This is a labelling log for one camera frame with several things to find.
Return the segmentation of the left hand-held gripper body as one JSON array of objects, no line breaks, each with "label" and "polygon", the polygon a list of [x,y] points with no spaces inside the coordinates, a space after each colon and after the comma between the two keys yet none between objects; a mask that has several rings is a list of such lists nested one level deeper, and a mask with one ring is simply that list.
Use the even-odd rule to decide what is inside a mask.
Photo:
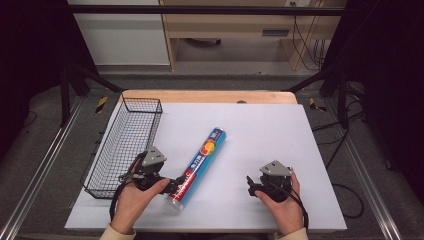
[{"label": "left hand-held gripper body", "polygon": [[162,180],[159,172],[167,158],[156,147],[152,146],[140,153],[130,168],[130,179],[142,191]]}]

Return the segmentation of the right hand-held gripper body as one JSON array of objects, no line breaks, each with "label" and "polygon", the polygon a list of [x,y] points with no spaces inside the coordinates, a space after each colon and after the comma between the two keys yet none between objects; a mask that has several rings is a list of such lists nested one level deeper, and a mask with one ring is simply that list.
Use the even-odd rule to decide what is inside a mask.
[{"label": "right hand-held gripper body", "polygon": [[272,200],[281,203],[285,201],[292,190],[292,170],[277,160],[260,168],[263,175],[260,181],[265,192]]}]

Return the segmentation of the blue cling film roll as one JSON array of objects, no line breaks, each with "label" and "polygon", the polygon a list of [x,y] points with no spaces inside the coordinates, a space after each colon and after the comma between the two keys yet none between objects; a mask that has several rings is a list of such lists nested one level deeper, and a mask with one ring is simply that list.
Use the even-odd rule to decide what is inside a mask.
[{"label": "blue cling film roll", "polygon": [[174,194],[169,194],[170,204],[177,210],[182,210],[192,194],[206,175],[210,165],[221,149],[227,137],[222,128],[214,128],[183,172],[184,182],[178,186]]}]

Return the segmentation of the person's right hand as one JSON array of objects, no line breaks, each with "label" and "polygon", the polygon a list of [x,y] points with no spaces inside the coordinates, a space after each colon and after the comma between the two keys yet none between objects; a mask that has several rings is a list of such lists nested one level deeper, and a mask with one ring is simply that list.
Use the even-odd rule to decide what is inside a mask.
[{"label": "person's right hand", "polygon": [[301,228],[305,228],[303,210],[298,204],[300,201],[300,184],[295,173],[292,174],[291,181],[292,197],[288,197],[281,203],[275,202],[266,193],[257,193],[257,197],[271,212],[282,235],[287,235]]}]

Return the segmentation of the person's left hand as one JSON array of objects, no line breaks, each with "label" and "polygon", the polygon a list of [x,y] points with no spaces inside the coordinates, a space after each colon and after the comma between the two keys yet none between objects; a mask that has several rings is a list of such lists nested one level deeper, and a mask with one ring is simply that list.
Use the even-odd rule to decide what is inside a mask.
[{"label": "person's left hand", "polygon": [[115,215],[110,226],[120,234],[131,234],[134,224],[148,204],[165,189],[169,182],[169,179],[164,178],[144,191],[138,189],[133,182],[126,183],[118,196]]}]

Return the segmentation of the white table mat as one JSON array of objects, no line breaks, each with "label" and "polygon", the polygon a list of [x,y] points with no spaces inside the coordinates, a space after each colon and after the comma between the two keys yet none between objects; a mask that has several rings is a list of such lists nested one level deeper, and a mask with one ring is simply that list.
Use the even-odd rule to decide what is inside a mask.
[{"label": "white table mat", "polygon": [[[346,227],[305,111],[297,104],[163,103],[153,145],[167,158],[161,171],[180,176],[213,128],[227,137],[187,205],[177,210],[156,197],[136,228],[149,232],[271,232],[276,225],[266,207],[248,193],[246,176],[278,160],[293,167],[301,200],[314,232]],[[84,189],[67,220],[72,230],[101,230],[109,222],[111,199]]]}]

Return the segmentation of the yellow clamp left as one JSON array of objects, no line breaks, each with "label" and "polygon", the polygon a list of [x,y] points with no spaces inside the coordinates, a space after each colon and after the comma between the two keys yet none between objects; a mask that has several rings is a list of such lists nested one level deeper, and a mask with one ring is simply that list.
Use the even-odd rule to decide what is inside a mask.
[{"label": "yellow clamp left", "polygon": [[97,104],[97,107],[95,109],[95,113],[101,113],[102,112],[107,100],[108,100],[107,96],[103,96],[103,97],[100,98],[100,100]]}]

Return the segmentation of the yellow clamp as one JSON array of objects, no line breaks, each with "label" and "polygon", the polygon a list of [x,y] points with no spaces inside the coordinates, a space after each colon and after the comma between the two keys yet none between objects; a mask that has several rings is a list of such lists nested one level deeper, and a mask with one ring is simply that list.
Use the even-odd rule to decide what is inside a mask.
[{"label": "yellow clamp", "polygon": [[103,96],[103,97],[100,98],[100,100],[97,104],[97,107],[95,109],[95,113],[101,113],[102,112],[107,100],[108,100],[107,96]]},{"label": "yellow clamp", "polygon": [[313,98],[309,98],[309,106],[310,106],[310,109],[312,110],[327,112],[327,108],[323,106],[318,106]]}]

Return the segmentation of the yellow clamp right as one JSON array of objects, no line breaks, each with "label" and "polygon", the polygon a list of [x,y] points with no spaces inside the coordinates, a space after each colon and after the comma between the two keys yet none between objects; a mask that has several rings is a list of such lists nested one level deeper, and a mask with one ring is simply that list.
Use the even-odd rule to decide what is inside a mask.
[{"label": "yellow clamp right", "polygon": [[310,109],[312,110],[327,112],[327,108],[323,106],[318,106],[313,98],[309,98],[309,106],[310,106]]}]

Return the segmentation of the wooden table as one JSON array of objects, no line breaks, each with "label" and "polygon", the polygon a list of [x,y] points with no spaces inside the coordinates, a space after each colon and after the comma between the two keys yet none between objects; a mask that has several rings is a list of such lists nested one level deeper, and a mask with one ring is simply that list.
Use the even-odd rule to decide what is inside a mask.
[{"label": "wooden table", "polygon": [[126,90],[120,101],[129,98],[155,98],[162,103],[237,103],[297,104],[295,95],[281,91],[218,91],[218,90]]}]

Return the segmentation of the black metal stand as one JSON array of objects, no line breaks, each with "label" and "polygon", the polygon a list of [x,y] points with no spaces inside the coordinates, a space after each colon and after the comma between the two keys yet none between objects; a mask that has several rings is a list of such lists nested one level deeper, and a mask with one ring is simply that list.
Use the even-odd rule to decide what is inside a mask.
[{"label": "black metal stand", "polygon": [[94,80],[96,83],[115,93],[122,93],[124,91],[123,88],[107,81],[98,73],[90,71],[80,65],[69,65],[64,67],[60,73],[62,107],[61,127],[64,127],[71,118],[69,87],[72,87],[78,96],[87,96],[90,92],[90,88],[86,83],[86,79]]},{"label": "black metal stand", "polygon": [[284,89],[284,92],[296,93],[319,80],[323,80],[323,84],[319,90],[319,93],[322,97],[329,97],[335,92],[335,90],[338,90],[337,120],[343,129],[348,129],[349,123],[346,110],[348,80],[347,71],[343,68],[335,67],[334,65],[326,67],[323,70],[320,70],[314,75],[308,77],[306,80],[303,80],[302,82],[289,87],[288,89]]}]

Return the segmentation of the white cabinet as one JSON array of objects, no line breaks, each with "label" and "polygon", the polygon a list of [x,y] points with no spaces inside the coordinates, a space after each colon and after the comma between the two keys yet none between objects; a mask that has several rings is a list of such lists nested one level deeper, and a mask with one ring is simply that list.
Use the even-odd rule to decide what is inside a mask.
[{"label": "white cabinet", "polygon": [[168,65],[160,14],[75,14],[98,66]]}]

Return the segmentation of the light wooden desk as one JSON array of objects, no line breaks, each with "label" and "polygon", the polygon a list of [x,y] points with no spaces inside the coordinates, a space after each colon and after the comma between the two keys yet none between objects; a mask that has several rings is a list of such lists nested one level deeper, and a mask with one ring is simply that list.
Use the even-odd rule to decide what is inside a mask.
[{"label": "light wooden desk", "polygon": [[[159,0],[162,6],[343,8],[347,0]],[[177,39],[271,38],[281,41],[292,70],[306,59],[313,39],[332,39],[338,16],[165,14],[167,37]]]}]

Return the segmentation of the black horizontal bar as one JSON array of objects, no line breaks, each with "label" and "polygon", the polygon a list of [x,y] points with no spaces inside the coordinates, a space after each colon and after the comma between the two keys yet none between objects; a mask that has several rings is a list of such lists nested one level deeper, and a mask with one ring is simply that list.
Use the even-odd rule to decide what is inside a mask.
[{"label": "black horizontal bar", "polygon": [[46,9],[80,14],[207,14],[343,16],[344,8],[155,5],[47,5]]}]

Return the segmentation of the aluminium floor rail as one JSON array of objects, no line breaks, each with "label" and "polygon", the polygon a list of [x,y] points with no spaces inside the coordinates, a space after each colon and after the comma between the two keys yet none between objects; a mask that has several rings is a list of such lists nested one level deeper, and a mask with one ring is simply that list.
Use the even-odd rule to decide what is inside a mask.
[{"label": "aluminium floor rail", "polygon": [[372,213],[371,224],[378,226],[385,240],[402,240],[400,231],[393,220],[378,188],[369,171],[366,169],[360,154],[349,136],[351,132],[350,123],[355,119],[363,118],[363,112],[348,113],[348,129],[343,129],[337,120],[336,103],[334,100],[325,99],[330,116],[336,121],[337,131],[341,136],[340,147],[344,156],[350,164],[350,170],[355,175],[355,180],[361,187],[361,193],[357,196],[361,203],[361,211],[354,216],[346,215],[347,219],[365,223],[366,214]]},{"label": "aluminium floor rail", "polygon": [[81,110],[83,103],[84,98],[77,97],[75,99],[75,102],[71,108],[69,119],[66,120],[64,125],[58,129],[54,139],[49,145],[48,150],[44,154],[43,159],[38,164],[36,171],[26,186],[25,191],[17,201],[16,207],[8,217],[6,223],[0,229],[0,240],[14,240],[14,238],[17,236],[22,223],[30,211],[35,198],[37,197],[42,185],[44,184],[51,167],[55,163],[57,156],[70,130],[72,129],[72,126]]}]

